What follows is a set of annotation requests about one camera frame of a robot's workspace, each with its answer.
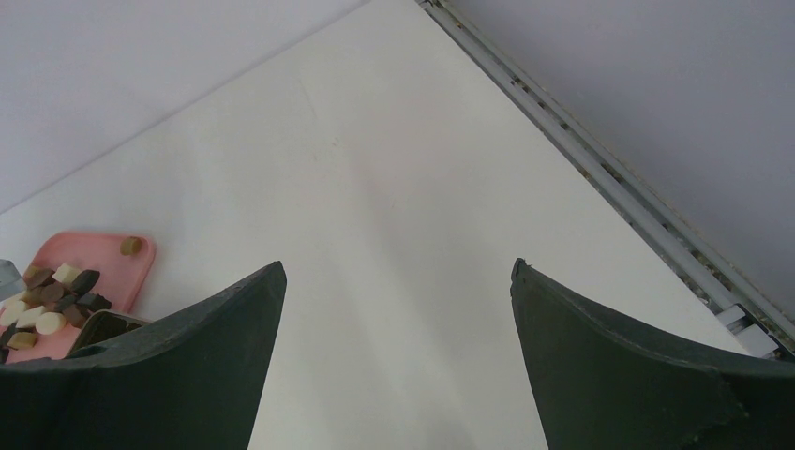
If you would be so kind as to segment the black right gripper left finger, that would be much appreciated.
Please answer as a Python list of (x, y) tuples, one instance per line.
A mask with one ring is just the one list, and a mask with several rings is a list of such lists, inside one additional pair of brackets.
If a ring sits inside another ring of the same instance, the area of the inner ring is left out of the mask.
[(247, 448), (286, 290), (272, 262), (67, 358), (2, 366), (2, 447)]

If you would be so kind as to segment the gold chocolate box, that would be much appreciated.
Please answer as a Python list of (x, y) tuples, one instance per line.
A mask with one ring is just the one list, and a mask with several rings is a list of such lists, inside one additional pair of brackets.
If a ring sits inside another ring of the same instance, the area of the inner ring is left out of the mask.
[(94, 313), (83, 325), (67, 353), (74, 356), (78, 351), (105, 340), (116, 338), (127, 332), (146, 326), (150, 321), (110, 309)]

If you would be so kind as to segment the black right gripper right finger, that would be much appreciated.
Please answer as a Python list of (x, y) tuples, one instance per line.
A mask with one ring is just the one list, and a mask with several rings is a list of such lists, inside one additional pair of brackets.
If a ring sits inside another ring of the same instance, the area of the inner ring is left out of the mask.
[(552, 449), (790, 449), (794, 366), (707, 346), (517, 259), (510, 294)]

